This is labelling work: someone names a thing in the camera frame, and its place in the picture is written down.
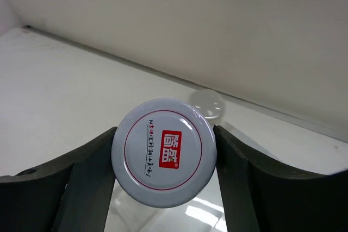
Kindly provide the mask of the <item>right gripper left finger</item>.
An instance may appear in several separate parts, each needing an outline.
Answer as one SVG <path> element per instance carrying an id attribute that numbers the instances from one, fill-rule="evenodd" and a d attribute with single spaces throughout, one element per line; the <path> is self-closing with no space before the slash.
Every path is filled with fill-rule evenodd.
<path id="1" fill-rule="evenodd" d="M 1 177 L 1 231 L 103 231 L 116 128 L 44 164 Z"/>

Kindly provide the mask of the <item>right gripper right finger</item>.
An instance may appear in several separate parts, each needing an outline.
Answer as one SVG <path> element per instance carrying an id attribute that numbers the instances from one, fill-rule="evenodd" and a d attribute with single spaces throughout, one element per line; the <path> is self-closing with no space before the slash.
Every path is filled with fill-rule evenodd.
<path id="1" fill-rule="evenodd" d="M 213 131 L 228 231 L 347 231 L 347 171 L 308 172 Z"/>

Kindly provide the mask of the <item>white lid red logo jar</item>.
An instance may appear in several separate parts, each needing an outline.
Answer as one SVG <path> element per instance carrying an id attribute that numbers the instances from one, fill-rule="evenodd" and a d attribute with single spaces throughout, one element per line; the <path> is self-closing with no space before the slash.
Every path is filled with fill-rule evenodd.
<path id="1" fill-rule="evenodd" d="M 213 129 L 193 106 L 173 98 L 144 102 L 116 129 L 111 161 L 122 189 L 143 205 L 173 208 L 209 183 L 216 165 Z"/>

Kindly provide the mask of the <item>blue label silver lid jar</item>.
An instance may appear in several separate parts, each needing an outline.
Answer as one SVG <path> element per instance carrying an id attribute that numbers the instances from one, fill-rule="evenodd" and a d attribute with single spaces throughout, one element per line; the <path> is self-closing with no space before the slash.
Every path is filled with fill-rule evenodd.
<path id="1" fill-rule="evenodd" d="M 207 121 L 220 120 L 226 111 L 225 101 L 221 95 L 211 89 L 202 89 L 193 92 L 188 99 Z"/>

